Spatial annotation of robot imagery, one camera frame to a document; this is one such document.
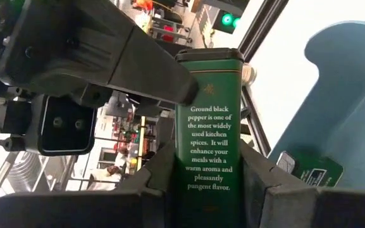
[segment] green traffic light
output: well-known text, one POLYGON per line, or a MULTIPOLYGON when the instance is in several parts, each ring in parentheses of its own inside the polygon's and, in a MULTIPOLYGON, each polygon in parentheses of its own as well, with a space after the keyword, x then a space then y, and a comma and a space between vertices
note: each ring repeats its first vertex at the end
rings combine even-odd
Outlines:
POLYGON ((225 14, 221 22, 223 25, 231 25, 233 23, 233 16, 231 14, 225 14))
POLYGON ((236 18, 233 22, 233 27, 237 27, 238 23, 240 23, 240 19, 236 18))

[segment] gold star logo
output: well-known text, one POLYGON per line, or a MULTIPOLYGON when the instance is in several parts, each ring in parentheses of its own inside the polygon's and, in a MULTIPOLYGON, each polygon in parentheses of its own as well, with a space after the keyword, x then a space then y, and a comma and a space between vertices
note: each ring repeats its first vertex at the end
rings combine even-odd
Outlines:
POLYGON ((203 89, 205 91, 205 93, 207 93, 208 95, 214 95, 214 86, 213 84, 208 84, 205 86, 205 88, 203 89))

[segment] blue plastic bin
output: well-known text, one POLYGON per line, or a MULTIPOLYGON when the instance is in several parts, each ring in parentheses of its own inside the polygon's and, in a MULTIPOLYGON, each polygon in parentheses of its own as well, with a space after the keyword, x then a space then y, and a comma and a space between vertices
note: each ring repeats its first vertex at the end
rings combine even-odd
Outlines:
POLYGON ((276 162, 282 151, 313 151, 344 167, 337 187, 365 189, 365 22, 322 30, 305 55, 319 79, 269 159, 276 162))

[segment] white wall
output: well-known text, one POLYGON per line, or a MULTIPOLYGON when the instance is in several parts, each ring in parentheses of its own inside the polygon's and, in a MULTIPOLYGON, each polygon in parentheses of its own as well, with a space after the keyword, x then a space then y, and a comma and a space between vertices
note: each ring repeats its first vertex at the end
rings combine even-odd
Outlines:
MULTIPOLYGON (((238 47, 261 3, 250 1, 241 24, 224 46, 238 47)), ((317 68, 304 57, 307 41, 323 28, 346 20, 365 21, 365 0, 289 0, 251 60, 257 69, 252 98, 271 147, 318 78, 317 68)))

